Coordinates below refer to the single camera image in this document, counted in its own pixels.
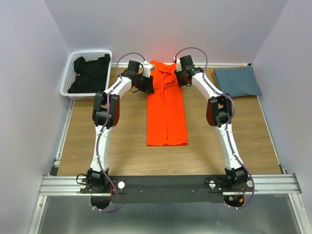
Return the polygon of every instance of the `screw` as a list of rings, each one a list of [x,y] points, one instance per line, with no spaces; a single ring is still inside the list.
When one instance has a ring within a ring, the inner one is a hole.
[[[119,187],[120,189],[123,189],[123,188],[125,187],[125,183],[124,183],[123,181],[120,181],[120,182],[118,183],[118,187]]]
[[[253,186],[253,182],[251,180],[248,180],[247,181],[247,186],[251,188]]]
[[[85,189],[86,187],[87,187],[86,184],[80,184],[80,188],[81,188],[81,189]]]
[[[214,181],[210,181],[209,187],[212,188],[212,189],[215,188],[215,182]]]

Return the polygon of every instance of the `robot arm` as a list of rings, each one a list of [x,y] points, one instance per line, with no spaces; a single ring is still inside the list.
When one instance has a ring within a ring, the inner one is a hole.
[[[154,93],[153,77],[151,72],[154,66],[144,61],[142,64],[143,72],[138,73],[140,63],[129,61],[128,68],[122,77],[118,77],[117,81],[104,92],[97,92],[94,101],[92,118],[96,129],[96,143],[90,169],[86,174],[89,184],[98,187],[106,187],[104,174],[98,164],[98,156],[102,168],[108,171],[108,153],[110,138],[119,120],[119,101],[120,98],[132,87],[136,87],[145,93]]]
[[[105,90],[105,92],[97,92],[94,103],[94,121],[96,124],[96,143],[94,146],[94,154],[91,163],[93,171],[100,172],[101,168],[98,164],[97,155],[100,156],[100,161],[104,171],[108,170],[108,152],[109,143],[114,126],[117,125],[119,120],[119,100],[122,96],[132,88],[132,81],[127,77],[118,77],[117,81],[112,85],[111,88]],[[101,105],[106,104],[107,94],[110,95],[110,109],[109,109],[109,121],[107,125],[103,127],[107,110],[101,111]]]
[[[195,68],[191,56],[178,58],[176,65],[175,75],[179,86],[194,85],[207,100],[206,119],[218,134],[230,185],[234,187],[243,183],[248,178],[248,173],[242,166],[243,161],[237,151],[232,124],[228,123],[232,115],[230,100],[212,84],[201,68]]]

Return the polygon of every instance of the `gray wall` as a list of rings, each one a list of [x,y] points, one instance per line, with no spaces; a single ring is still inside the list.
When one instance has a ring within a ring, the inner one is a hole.
[[[281,165],[296,173],[312,219],[312,1],[290,0],[254,63]]]
[[[0,233],[25,234],[66,118],[69,50],[43,1],[0,6]]]
[[[287,0],[45,0],[71,51],[142,52],[172,62],[197,46],[210,62],[252,62]],[[195,62],[205,62],[192,52]]]

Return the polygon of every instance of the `black garment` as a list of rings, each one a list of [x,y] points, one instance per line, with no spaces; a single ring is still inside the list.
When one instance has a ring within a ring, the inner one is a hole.
[[[80,57],[74,61],[74,71],[78,74],[69,88],[68,93],[96,93],[104,91],[107,80],[108,65],[111,60],[109,54],[94,61]]]

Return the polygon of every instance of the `black base bar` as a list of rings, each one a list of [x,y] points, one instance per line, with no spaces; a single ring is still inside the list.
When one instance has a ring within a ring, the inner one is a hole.
[[[226,175],[164,175],[164,176],[110,176],[117,188],[119,203],[181,203],[181,202],[212,202],[223,203],[226,196],[223,192],[238,193],[237,188],[228,187]],[[118,183],[123,181],[125,187],[120,189]],[[252,189],[242,184],[247,192]],[[83,194],[110,193],[110,188],[98,188],[87,185],[80,190]],[[113,192],[112,203],[116,202]]]

